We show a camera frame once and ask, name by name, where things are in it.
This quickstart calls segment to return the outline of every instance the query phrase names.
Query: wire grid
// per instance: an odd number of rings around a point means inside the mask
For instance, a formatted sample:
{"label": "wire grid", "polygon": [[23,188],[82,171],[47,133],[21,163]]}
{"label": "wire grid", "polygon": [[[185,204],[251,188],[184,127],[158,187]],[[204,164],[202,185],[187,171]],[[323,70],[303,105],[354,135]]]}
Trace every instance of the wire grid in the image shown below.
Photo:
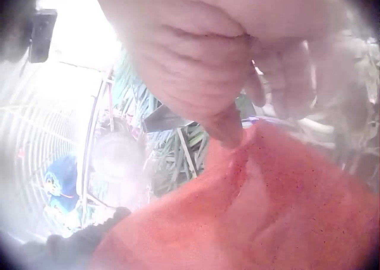
{"label": "wire grid", "polygon": [[[42,187],[46,168],[75,152],[77,144],[80,99],[72,96],[73,82],[59,84],[67,89],[55,83],[46,87],[43,81],[41,85],[42,77],[47,77],[46,83],[61,81],[57,75],[67,69],[62,65],[28,65],[22,76],[20,64],[8,65],[8,70],[0,66],[7,76],[0,91],[0,228],[22,241],[43,241],[65,230],[45,211],[48,196]],[[76,71],[69,69],[69,75]]]}

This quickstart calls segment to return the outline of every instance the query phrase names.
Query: blue object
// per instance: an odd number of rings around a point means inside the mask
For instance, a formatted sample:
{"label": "blue object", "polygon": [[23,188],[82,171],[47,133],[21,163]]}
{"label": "blue object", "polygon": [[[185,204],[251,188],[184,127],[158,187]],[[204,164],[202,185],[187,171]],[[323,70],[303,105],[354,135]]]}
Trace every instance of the blue object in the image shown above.
{"label": "blue object", "polygon": [[47,168],[44,176],[44,188],[51,194],[50,206],[63,214],[71,212],[79,199],[76,193],[76,165],[76,156],[61,157]]}

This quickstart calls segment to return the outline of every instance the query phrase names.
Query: fingertip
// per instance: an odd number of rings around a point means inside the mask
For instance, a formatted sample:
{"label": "fingertip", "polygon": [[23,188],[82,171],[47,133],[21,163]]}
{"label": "fingertip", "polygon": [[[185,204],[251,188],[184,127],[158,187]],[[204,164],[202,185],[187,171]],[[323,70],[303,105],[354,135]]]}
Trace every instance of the fingertip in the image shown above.
{"label": "fingertip", "polygon": [[200,124],[208,134],[220,141],[225,148],[235,148],[243,139],[243,126],[240,120],[240,112],[233,103],[226,110],[214,115]]}

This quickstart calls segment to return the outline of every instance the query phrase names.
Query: pink fabric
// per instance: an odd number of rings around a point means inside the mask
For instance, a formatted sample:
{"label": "pink fabric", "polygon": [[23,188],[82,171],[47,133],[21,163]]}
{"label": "pink fabric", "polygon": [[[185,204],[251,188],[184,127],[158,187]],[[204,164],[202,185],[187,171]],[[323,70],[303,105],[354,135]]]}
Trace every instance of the pink fabric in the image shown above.
{"label": "pink fabric", "polygon": [[234,151],[113,228],[91,269],[355,269],[379,199],[317,152],[259,121]]}

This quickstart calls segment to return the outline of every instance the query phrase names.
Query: hand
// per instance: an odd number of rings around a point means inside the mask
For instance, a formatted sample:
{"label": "hand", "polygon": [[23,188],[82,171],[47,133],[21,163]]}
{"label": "hand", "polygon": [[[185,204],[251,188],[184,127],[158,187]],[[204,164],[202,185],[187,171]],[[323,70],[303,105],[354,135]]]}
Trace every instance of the hand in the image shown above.
{"label": "hand", "polygon": [[153,94],[229,147],[242,136],[241,89],[265,104],[252,60],[281,118],[307,114],[312,62],[322,99],[353,77],[329,38],[345,22],[339,0],[98,1]]}

